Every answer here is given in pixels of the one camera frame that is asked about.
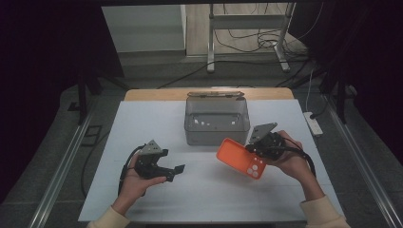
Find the white table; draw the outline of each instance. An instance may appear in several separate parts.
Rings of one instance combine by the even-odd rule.
[[[278,123],[301,141],[313,159],[317,179],[336,210],[343,214],[297,100],[247,100],[253,126]],[[80,221],[97,219],[115,200],[122,166],[139,145],[155,140],[164,149],[158,165],[185,164],[173,182],[149,188],[126,216],[140,223],[256,223],[305,220],[299,203],[299,183],[279,169],[267,166],[253,180],[216,158],[218,146],[186,143],[185,101],[121,102],[104,154],[88,192]]]

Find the gray plastic container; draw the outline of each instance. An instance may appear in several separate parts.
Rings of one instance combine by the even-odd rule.
[[[221,145],[225,138],[245,144],[250,129],[241,92],[189,93],[184,130],[189,145]]]

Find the orange phone case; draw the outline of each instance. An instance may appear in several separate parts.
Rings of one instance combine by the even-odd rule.
[[[266,167],[266,163],[259,156],[229,138],[222,141],[216,156],[220,161],[256,180]]]

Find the wrist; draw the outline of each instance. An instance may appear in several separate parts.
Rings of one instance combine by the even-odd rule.
[[[309,184],[317,180],[317,178],[311,172],[311,169],[308,167],[295,170],[292,177],[295,178],[300,184]]]
[[[302,186],[305,200],[318,200],[325,196],[314,175],[307,175],[305,178],[299,180],[299,183]]]
[[[133,205],[134,202],[135,202],[135,200],[132,202],[131,200],[123,199],[122,197],[118,197],[113,202],[112,208],[117,213],[124,216],[126,214],[127,210],[131,207],[131,205]]]

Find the white wall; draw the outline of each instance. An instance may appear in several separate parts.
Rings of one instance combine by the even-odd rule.
[[[103,12],[118,52],[185,49],[179,5],[103,7]]]

